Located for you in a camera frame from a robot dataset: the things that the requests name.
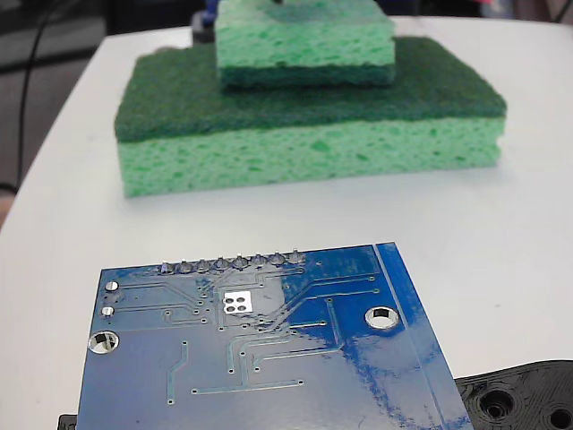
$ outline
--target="black object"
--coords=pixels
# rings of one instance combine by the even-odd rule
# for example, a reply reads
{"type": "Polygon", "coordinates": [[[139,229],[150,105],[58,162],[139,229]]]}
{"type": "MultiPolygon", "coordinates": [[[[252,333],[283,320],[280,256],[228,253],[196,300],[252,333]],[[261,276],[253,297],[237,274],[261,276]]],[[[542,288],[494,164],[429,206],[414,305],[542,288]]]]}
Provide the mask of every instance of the black object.
{"type": "Polygon", "coordinates": [[[57,422],[57,430],[75,430],[77,421],[77,415],[61,415],[57,422]]]}
{"type": "Polygon", "coordinates": [[[189,25],[204,0],[105,0],[107,34],[189,25]]]}
{"type": "MultiPolygon", "coordinates": [[[[456,385],[474,430],[573,429],[573,361],[511,367],[456,385]]],[[[57,430],[75,426],[75,415],[62,415],[57,430]]]]}
{"type": "Polygon", "coordinates": [[[6,191],[10,194],[16,195],[18,193],[18,187],[12,184],[0,183],[0,191],[6,191]]]}
{"type": "Polygon", "coordinates": [[[557,14],[557,16],[555,17],[554,22],[561,22],[563,21],[563,18],[565,17],[565,14],[568,12],[569,8],[571,7],[571,4],[573,4],[573,0],[567,0],[567,3],[565,3],[563,5],[563,7],[561,8],[561,10],[559,11],[559,13],[557,14]]]}

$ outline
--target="green sponge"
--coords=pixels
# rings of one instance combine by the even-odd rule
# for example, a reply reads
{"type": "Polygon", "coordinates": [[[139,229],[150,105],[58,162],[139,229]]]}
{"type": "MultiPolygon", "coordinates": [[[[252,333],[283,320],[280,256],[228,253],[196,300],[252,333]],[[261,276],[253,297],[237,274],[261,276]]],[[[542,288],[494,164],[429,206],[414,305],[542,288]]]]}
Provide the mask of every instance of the green sponge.
{"type": "Polygon", "coordinates": [[[392,82],[393,22],[374,0],[351,1],[222,1],[216,32],[223,87],[392,82]]]}
{"type": "Polygon", "coordinates": [[[435,168],[499,156],[506,105],[429,39],[388,88],[221,93],[212,45],[138,60],[115,121],[128,196],[435,168]]]}

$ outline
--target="screw hole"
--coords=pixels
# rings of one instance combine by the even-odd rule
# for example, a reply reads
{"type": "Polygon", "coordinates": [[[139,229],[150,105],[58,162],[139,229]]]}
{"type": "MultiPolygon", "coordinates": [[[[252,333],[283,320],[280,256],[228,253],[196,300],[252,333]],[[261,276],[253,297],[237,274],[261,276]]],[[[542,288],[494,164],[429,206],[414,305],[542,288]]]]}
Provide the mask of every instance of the screw hole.
{"type": "Polygon", "coordinates": [[[373,329],[388,330],[398,325],[400,317],[391,307],[378,306],[369,309],[364,319],[373,329]]]}
{"type": "Polygon", "coordinates": [[[555,428],[569,428],[571,426],[571,414],[565,409],[556,409],[553,411],[550,421],[555,428]]]}
{"type": "Polygon", "coordinates": [[[490,391],[480,399],[480,408],[492,419],[502,419],[513,410],[513,399],[504,391],[490,391]]]}
{"type": "Polygon", "coordinates": [[[88,349],[95,354],[108,354],[117,348],[119,337],[112,331],[99,331],[90,336],[88,349]]]}

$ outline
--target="stacked sponges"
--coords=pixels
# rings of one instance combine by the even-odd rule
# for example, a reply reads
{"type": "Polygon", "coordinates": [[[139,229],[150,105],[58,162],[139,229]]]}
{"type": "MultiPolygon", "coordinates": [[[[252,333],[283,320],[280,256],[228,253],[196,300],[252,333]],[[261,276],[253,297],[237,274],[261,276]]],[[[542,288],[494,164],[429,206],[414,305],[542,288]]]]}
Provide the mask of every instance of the stacked sponges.
{"type": "Polygon", "coordinates": [[[493,165],[503,99],[436,42],[395,43],[373,0],[352,4],[224,0],[217,49],[141,58],[115,122],[125,194],[493,165]],[[346,36],[363,55],[330,44],[346,36]]]}

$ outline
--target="light green sponge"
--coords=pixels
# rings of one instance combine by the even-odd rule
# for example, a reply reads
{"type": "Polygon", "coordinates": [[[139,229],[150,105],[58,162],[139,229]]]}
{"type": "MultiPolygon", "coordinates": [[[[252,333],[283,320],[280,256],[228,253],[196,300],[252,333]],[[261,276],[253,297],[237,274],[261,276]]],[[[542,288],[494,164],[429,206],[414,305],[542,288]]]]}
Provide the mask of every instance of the light green sponge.
{"type": "Polygon", "coordinates": [[[493,166],[503,99],[436,42],[396,43],[388,88],[221,93],[212,45],[141,58],[115,121],[125,194],[493,166]]]}
{"type": "Polygon", "coordinates": [[[216,33],[225,88],[386,85],[395,75],[394,24],[374,0],[223,0],[216,33]]]}

